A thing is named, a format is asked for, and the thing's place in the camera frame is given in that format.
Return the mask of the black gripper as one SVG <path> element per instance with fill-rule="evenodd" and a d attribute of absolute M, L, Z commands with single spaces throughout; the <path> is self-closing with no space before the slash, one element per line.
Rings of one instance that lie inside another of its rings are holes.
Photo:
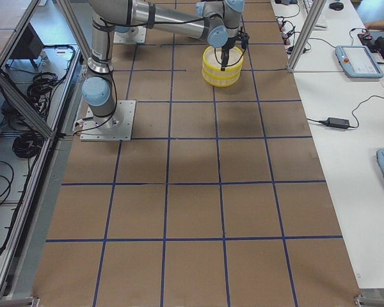
<path fill-rule="evenodd" d="M 226 44 L 221 47 L 221 71 L 225 71 L 228 66 L 229 50 L 235 46 L 236 42 L 241 42 L 241 48 L 243 50 L 247 49 L 249 34 L 244 31 L 242 27 L 237 29 L 237 32 L 228 38 Z"/>

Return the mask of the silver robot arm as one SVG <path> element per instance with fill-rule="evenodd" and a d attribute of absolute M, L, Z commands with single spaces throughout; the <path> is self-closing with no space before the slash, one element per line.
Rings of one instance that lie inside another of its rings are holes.
<path fill-rule="evenodd" d="M 229 53 L 236 42 L 245 48 L 249 41 L 248 34 L 239 27 L 244 1 L 200 1 L 194 14 L 147 1 L 90 1 L 90 6 L 93 12 L 92 46 L 87 61 L 90 72 L 82 86 L 82 95 L 97 129 L 120 125 L 118 99 L 113 94 L 115 37 L 135 44 L 142 32 L 156 29 L 206 41 L 214 48 L 221 70 L 234 64 Z"/>

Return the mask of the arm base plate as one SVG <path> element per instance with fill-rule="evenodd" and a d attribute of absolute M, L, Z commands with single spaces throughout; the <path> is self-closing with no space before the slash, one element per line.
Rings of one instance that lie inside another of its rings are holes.
<path fill-rule="evenodd" d="M 92 119 L 83 124 L 81 141 L 130 141 L 136 110 L 135 100 L 119 100 L 111 118 L 99 118 L 88 107 L 86 115 Z"/>
<path fill-rule="evenodd" d="M 118 45 L 143 45 L 145 43 L 147 29 L 144 25 L 115 26 L 113 42 Z"/>

